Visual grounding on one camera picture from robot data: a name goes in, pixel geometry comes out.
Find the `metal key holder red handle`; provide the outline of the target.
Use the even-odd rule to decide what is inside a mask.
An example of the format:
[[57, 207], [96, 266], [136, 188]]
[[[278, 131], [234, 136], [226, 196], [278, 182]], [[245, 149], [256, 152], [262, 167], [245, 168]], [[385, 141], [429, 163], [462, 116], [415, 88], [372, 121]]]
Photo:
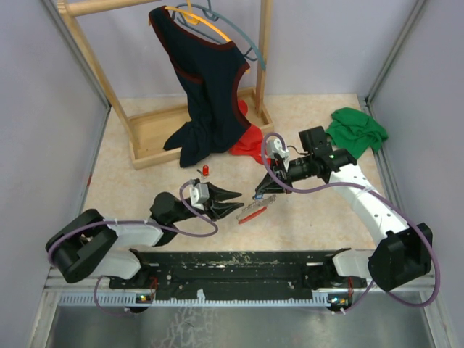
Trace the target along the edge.
[[237, 223], [242, 225], [256, 218], [265, 212], [268, 207], [274, 203], [276, 198], [277, 196], [275, 194], [264, 195], [262, 199], [254, 199], [253, 197], [253, 202], [244, 207], [242, 211], [236, 216]]

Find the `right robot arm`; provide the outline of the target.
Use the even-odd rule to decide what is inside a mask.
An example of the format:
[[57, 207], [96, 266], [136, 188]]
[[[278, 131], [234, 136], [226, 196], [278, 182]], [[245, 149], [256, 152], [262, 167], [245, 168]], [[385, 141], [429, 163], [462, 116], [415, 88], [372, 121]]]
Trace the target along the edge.
[[269, 171], [256, 193], [297, 192], [294, 183], [317, 177], [346, 200], [376, 245], [372, 252], [337, 252], [323, 270], [325, 281], [338, 287], [354, 276], [371, 279], [382, 290], [391, 291], [429, 273], [430, 228], [407, 222], [370, 184], [346, 149], [333, 149], [323, 127], [301, 131], [299, 139], [304, 155], [296, 159], [290, 159], [287, 146], [276, 134], [263, 139], [262, 155]]

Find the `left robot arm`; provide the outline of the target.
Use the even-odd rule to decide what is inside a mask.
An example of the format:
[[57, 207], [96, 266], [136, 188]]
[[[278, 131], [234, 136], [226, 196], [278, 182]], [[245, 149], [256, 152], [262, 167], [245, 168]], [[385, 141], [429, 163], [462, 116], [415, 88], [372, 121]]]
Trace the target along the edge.
[[161, 192], [155, 196], [146, 220], [105, 218], [88, 209], [51, 237], [45, 246], [48, 261], [67, 283], [88, 277], [113, 277], [137, 288], [147, 285], [150, 269], [142, 265], [137, 247], [162, 247], [176, 236], [214, 236], [217, 220], [243, 204], [241, 193], [210, 182], [190, 180], [181, 186], [188, 195]]

